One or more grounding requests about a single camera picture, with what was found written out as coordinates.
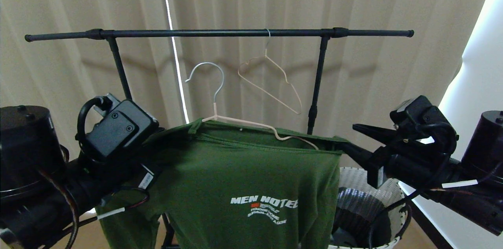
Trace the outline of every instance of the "horizontal rod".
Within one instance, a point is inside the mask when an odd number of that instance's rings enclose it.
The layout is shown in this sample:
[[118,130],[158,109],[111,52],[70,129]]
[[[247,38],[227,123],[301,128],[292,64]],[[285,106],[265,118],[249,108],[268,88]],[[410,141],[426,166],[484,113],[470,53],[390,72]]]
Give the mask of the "horizontal rod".
[[85,32],[26,35],[28,42],[58,40],[64,38],[139,38],[139,37],[327,37],[346,36],[397,36],[411,37],[413,30],[350,30],[341,27],[329,29],[210,29],[210,30],[103,30],[91,29]]

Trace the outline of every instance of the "black clothing rack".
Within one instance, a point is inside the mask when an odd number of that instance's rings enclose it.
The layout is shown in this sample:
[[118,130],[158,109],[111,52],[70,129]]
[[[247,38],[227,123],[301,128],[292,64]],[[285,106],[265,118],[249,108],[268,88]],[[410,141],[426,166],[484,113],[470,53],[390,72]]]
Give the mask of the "black clothing rack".
[[321,37],[319,48],[318,67],[316,68],[316,80],[311,108],[308,114],[307,134],[312,134],[314,122],[318,115],[318,94],[321,85],[321,74],[325,61],[325,52],[331,38],[347,36],[396,36],[412,37],[413,30],[351,30],[342,27],[328,29],[212,29],[212,30],[103,30],[91,29],[85,32],[54,33],[26,35],[28,42],[41,40],[59,40],[65,38],[91,38],[94,40],[107,40],[114,56],[115,65],[121,79],[122,89],[127,99],[132,100],[129,84],[122,65],[117,38],[140,38],[140,37]]

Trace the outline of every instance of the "floor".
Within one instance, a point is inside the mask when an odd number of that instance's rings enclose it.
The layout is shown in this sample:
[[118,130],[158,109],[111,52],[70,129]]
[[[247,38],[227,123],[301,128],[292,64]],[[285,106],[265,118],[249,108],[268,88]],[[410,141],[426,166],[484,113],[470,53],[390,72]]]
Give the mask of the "floor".
[[[159,249],[165,236],[166,230],[164,225],[161,222],[161,226],[159,229],[159,234],[156,243],[156,249]],[[54,249],[63,249],[68,241],[68,236],[63,240],[60,240],[58,244],[56,244]],[[7,246],[2,242],[1,248],[7,248]],[[77,240],[73,246],[74,249],[107,249],[108,244],[106,243],[105,236],[101,231],[101,227],[99,227],[98,222],[90,223],[86,226],[83,226],[79,230],[79,235],[77,236]],[[426,236],[424,231],[420,228],[420,226],[412,220],[406,232],[404,233],[404,238],[401,240],[396,246],[395,249],[436,249],[435,245],[431,240]]]

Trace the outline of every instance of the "beige clothes hanger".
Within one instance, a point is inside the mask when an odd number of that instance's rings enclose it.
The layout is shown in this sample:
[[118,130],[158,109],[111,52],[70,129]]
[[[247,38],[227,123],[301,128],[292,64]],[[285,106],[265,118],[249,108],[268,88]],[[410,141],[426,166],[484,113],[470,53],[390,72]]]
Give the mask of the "beige clothes hanger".
[[223,70],[221,67],[219,67],[217,64],[215,63],[212,63],[212,62],[202,62],[202,63],[199,63],[198,65],[196,65],[190,75],[189,75],[189,79],[185,80],[185,82],[189,82],[191,79],[192,79],[192,74],[194,74],[194,71],[196,70],[196,68],[198,68],[199,66],[201,65],[205,65],[205,64],[210,64],[210,65],[213,65],[213,66],[216,66],[216,68],[218,68],[220,70],[220,73],[222,74],[222,82],[220,84],[220,87],[217,89],[217,91],[215,92],[215,95],[213,96],[213,112],[214,112],[214,115],[211,116],[211,117],[208,117],[208,118],[205,118],[203,119],[203,122],[206,122],[208,120],[218,120],[218,119],[225,119],[225,120],[228,120],[228,121],[232,121],[232,122],[238,122],[238,123],[244,123],[244,124],[250,124],[250,125],[256,125],[256,126],[261,126],[261,127],[265,127],[265,128],[268,128],[268,129],[271,129],[272,131],[274,131],[274,136],[278,139],[278,140],[281,140],[281,141],[285,141],[285,140],[288,140],[290,138],[297,138],[298,140],[302,140],[304,142],[306,142],[307,144],[311,145],[314,149],[316,150],[319,150],[318,147],[316,145],[314,145],[313,143],[305,140],[304,138],[300,138],[300,137],[297,137],[297,136],[286,136],[286,137],[280,137],[279,134],[278,134],[278,131],[270,126],[270,125],[266,125],[266,124],[262,124],[262,123],[258,123],[258,122],[253,122],[253,121],[248,121],[248,120],[242,120],[242,119],[235,119],[235,118],[230,118],[230,117],[225,117],[225,116],[220,116],[217,114],[217,103],[216,103],[216,100],[217,100],[217,94],[218,92],[222,89],[223,87],[223,84],[225,82],[225,75],[223,73]]
[[[262,90],[264,93],[266,93],[267,95],[271,96],[274,100],[277,100],[280,104],[282,104],[283,106],[286,106],[288,109],[290,109],[291,111],[293,111],[294,113],[296,113],[297,115],[300,115],[302,113],[302,101],[300,100],[300,97],[299,97],[299,94],[297,93],[297,90],[295,89],[295,87],[293,86],[293,84],[291,84],[290,82],[288,82],[288,78],[286,77],[286,72],[277,64],[275,63],[269,56],[267,56],[267,47],[269,45],[269,42],[271,41],[271,31],[269,31],[269,29],[266,29],[267,32],[269,32],[269,40],[267,41],[266,43],[266,49],[264,50],[264,56],[261,56],[261,57],[254,57],[254,58],[250,58],[248,61],[244,62],[244,63],[241,63],[241,65],[239,65],[239,68],[237,68],[237,75],[239,75],[239,77],[241,77],[242,79],[244,79],[246,82],[250,83],[251,85],[257,87],[258,89]],[[263,88],[257,86],[256,84],[254,84],[253,82],[251,82],[250,80],[246,79],[243,75],[241,75],[241,66],[243,65],[249,65],[250,62],[252,60],[255,60],[255,59],[266,59],[270,62],[272,62],[275,66],[277,66],[277,68],[279,68],[281,70],[281,72],[283,73],[283,75],[285,76],[285,81],[288,85],[290,85],[292,88],[293,88],[293,91],[295,92],[295,95],[297,96],[297,99],[299,100],[299,104],[300,104],[300,111],[295,111],[294,109],[292,109],[291,107],[289,107],[287,104],[285,104],[284,102],[282,102],[280,99],[274,97],[273,95],[271,95],[271,93],[267,92],[266,90],[264,90]]]

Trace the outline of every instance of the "empty hanger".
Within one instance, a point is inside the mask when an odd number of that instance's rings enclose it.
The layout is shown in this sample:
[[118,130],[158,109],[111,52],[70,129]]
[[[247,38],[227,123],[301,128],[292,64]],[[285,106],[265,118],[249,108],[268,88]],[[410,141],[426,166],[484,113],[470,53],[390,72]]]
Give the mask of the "empty hanger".
[[216,90],[215,95],[213,96],[213,112],[214,112],[214,115],[211,116],[211,117],[203,119],[203,122],[206,122],[208,120],[225,119],[225,120],[232,121],[232,122],[238,122],[238,123],[244,123],[244,124],[250,124],[250,125],[257,125],[257,126],[265,127],[265,128],[268,128],[268,129],[271,129],[272,131],[274,131],[274,136],[278,140],[284,141],[284,140],[288,140],[290,138],[297,138],[297,139],[302,140],[302,141],[306,142],[307,144],[311,145],[316,150],[319,150],[316,145],[314,145],[313,143],[311,143],[311,142],[309,142],[309,141],[307,141],[307,140],[305,140],[303,138],[300,138],[300,137],[297,137],[297,136],[280,137],[279,134],[278,134],[278,131],[274,127],[272,127],[270,125],[266,125],[266,124],[262,124],[262,123],[258,123],[258,122],[253,122],[253,121],[248,121],[248,120],[242,120],[242,119],[235,119],[235,118],[230,118],[230,117],[225,117],[225,116],[218,115],[217,114],[217,103],[216,103],[216,101],[217,101],[217,94],[218,94],[218,92],[220,92],[220,90],[222,89],[223,84],[225,82],[225,75],[223,73],[222,68],[219,67],[217,64],[212,63],[212,62],[202,62],[202,63],[199,63],[198,65],[196,65],[192,69],[192,71],[191,71],[191,73],[189,75],[189,79],[185,80],[185,82],[187,83],[187,82],[189,82],[192,79],[192,75],[194,74],[194,71],[196,70],[196,68],[198,68],[201,65],[205,65],[205,64],[210,64],[210,65],[216,66],[220,70],[220,73],[222,74],[222,82],[220,84],[220,87]]
[[[266,49],[264,50],[264,56],[250,58],[248,61],[246,61],[244,63],[241,63],[241,65],[239,65],[239,68],[237,68],[237,75],[239,75],[239,77],[241,77],[242,79],[244,79],[246,82],[248,82],[251,85],[257,87],[260,90],[262,90],[264,93],[266,93],[267,95],[271,96],[274,100],[277,100],[280,104],[282,104],[283,106],[286,106],[288,109],[290,109],[294,113],[300,115],[302,113],[302,101],[300,100],[300,97],[299,97],[299,94],[297,93],[297,90],[295,89],[295,87],[293,86],[293,84],[291,84],[290,82],[288,82],[288,78],[286,77],[286,72],[277,63],[275,63],[269,56],[267,56],[267,47],[269,46],[269,42],[271,41],[271,31],[269,31],[269,29],[266,29],[266,30],[267,30],[267,32],[269,32],[269,40],[266,43]],[[295,92],[295,95],[297,96],[297,99],[299,100],[300,111],[298,111],[298,112],[295,111],[294,109],[292,109],[291,107],[289,107],[287,104],[285,104],[284,102],[282,102],[280,99],[274,97],[273,95],[271,95],[271,93],[267,92],[263,88],[259,87],[258,85],[254,84],[250,80],[246,79],[243,75],[241,75],[241,71],[240,71],[241,70],[241,66],[243,66],[243,65],[249,65],[250,61],[252,61],[254,59],[261,59],[261,58],[264,58],[264,59],[272,62],[275,66],[277,66],[277,68],[279,68],[281,70],[281,72],[285,76],[285,82],[286,82],[286,84],[290,85],[293,88],[293,91]]]

